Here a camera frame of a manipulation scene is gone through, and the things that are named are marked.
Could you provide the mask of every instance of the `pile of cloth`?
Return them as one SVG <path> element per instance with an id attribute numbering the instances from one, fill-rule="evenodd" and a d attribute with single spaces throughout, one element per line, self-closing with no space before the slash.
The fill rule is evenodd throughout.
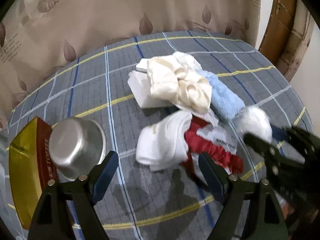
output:
<path id="1" fill-rule="evenodd" d="M 206 183 L 198 157 L 207 152 L 227 173 L 242 173 L 243 162 L 236 155 L 237 140 L 218 125 L 217 116 L 223 122 L 236 120 L 240 134 L 251 131 L 259 135 L 261 126 L 265 125 L 263 131 L 267 135 L 262 137 L 268 141 L 271 138 L 266 114 L 256 106 L 245 108 L 235 93 L 215 74 L 203 70 L 189 54 L 175 52 L 144 58 L 136 71 L 129 73 L 128 84 L 141 108 L 175 105 L 180 109 L 141 131 L 136 160 L 148 165 L 151 171 L 180 164 L 188 174 Z M 253 123 L 247 122 L 248 119 L 253 119 Z"/>

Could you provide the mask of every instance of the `red cloth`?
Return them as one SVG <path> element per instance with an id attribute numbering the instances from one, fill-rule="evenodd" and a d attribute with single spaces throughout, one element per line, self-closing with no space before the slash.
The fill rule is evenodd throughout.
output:
<path id="1" fill-rule="evenodd" d="M 232 174 L 239 174 L 243 172 L 242 159 L 230 152 L 225 151 L 222 146 L 213 144 L 201 136 L 197 135 L 197 130 L 203 128 L 209 123 L 205 120 L 192 116 L 190 128 L 184 134 L 184 138 L 189 146 L 188 160 L 182 163 L 182 166 L 189 172 L 194 173 L 191 152 L 201 154 L 207 152 L 210 157 L 216 161 L 223 168 L 228 167 Z"/>

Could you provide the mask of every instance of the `bed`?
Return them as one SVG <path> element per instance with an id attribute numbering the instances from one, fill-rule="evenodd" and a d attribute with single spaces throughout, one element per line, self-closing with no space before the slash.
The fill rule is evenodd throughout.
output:
<path id="1" fill-rule="evenodd" d="M 312 130 L 310 117 L 294 89 L 256 49 L 222 33 L 180 31 L 134 37 L 92 51 L 57 71 L 28 95 L 10 114 L 9 144 L 33 117 L 54 126 L 70 116 L 96 120 L 107 136 L 107 151 L 119 154 L 120 165 L 104 199 L 95 206 L 110 239 L 207 239 L 222 206 L 196 186 L 179 165 L 151 172 L 135 161 L 135 147 L 143 127 L 159 122 L 175 107 L 140 109 L 127 84 L 128 74 L 141 58 L 189 53 L 204 70 L 218 74 L 246 106 L 257 104 L 277 126 L 298 125 Z M 233 123 L 221 123 L 237 140 L 244 162 L 240 177 L 265 177 L 263 159 L 235 133 Z M 288 145 L 274 141 L 280 152 L 301 157 Z M 8 175 L 8 162 L 3 163 Z M 20 226 L 6 176 L 7 210 L 12 234 L 27 239 Z M 248 203 L 244 203 L 235 237 L 241 235 Z M 84 239 L 75 218 L 77 239 Z"/>

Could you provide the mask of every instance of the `beige curtain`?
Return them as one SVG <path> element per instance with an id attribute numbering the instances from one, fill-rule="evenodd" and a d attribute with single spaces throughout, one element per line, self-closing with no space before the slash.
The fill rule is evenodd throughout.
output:
<path id="1" fill-rule="evenodd" d="M 309 46 L 314 20 L 301 0 L 297 0 L 293 28 L 276 67 L 290 81 L 296 73 Z"/>
<path id="2" fill-rule="evenodd" d="M 255 45 L 260 0 L 16 0 L 0 23 L 0 128 L 49 75 L 90 50 L 174 30 Z"/>

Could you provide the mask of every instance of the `white wall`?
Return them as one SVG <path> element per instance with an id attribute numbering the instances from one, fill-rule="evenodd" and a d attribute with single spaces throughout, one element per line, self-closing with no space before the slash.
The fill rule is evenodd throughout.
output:
<path id="1" fill-rule="evenodd" d="M 290 84 L 303 101 L 320 137 L 320 30 L 315 25 L 307 52 Z"/>
<path id="2" fill-rule="evenodd" d="M 259 49 L 264 33 L 269 22 L 273 0 L 261 0 L 260 23 L 258 29 L 258 37 L 256 49 Z"/>

